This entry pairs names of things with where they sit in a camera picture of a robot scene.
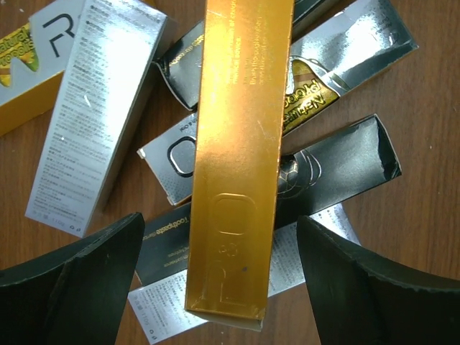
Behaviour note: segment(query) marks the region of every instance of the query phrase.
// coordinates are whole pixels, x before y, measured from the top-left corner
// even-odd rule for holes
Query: brown wooden surface
[[[0,37],[48,2],[1,0]],[[203,17],[204,0],[156,2],[158,9],[179,21],[178,37]],[[378,113],[399,154],[403,176],[347,201],[351,223],[365,247],[410,267],[460,279],[460,1],[392,2],[419,51],[293,132],[283,146],[285,151],[303,147]],[[160,83],[93,230],[132,211],[150,220],[170,208],[136,149],[186,114]],[[50,116],[41,115],[0,138],[0,269],[76,240],[24,217]],[[117,344],[147,344],[129,305]],[[270,300],[261,334],[208,324],[164,344],[319,344],[319,338],[303,285]]]

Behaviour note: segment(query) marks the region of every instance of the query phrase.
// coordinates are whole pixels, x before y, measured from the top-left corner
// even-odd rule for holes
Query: gold box
[[[260,329],[293,0],[208,0],[185,308]]]

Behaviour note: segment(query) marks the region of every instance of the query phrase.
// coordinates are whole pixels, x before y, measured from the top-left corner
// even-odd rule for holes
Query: yellow box
[[[208,0],[185,308],[260,328],[293,0]]]
[[[54,0],[0,38],[0,137],[53,108],[83,3]]]

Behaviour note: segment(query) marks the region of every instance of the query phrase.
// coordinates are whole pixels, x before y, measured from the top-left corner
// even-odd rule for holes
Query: letter r logo
[[[51,19],[50,21],[46,22],[43,24],[43,28],[46,29],[47,27],[49,27],[51,24],[53,23],[56,23],[58,20],[60,19],[67,19],[68,21],[68,28],[66,30],[64,30],[64,32],[69,35],[70,37],[74,38],[75,37],[75,34],[72,32],[72,28],[73,28],[73,19],[72,17],[69,15],[69,14],[66,14],[66,13],[63,13],[63,14],[60,14],[58,15],[57,17]],[[51,40],[50,40],[50,44],[51,44],[51,47],[52,47],[52,50],[55,52],[55,55],[56,57],[60,57],[59,55],[59,52],[58,52],[58,49],[56,48],[56,44],[55,42],[60,39],[61,37],[64,37],[64,34],[63,33],[60,33],[56,36],[54,36]]]

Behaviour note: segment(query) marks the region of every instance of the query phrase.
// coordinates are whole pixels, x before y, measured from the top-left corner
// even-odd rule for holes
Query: silver box
[[[86,0],[26,217],[82,237],[104,206],[175,24],[138,0]]]
[[[294,43],[291,60],[308,64],[342,97],[417,48],[388,0],[357,0]],[[286,94],[292,88],[289,73]],[[197,118],[187,116],[138,151],[173,205],[192,193]]]

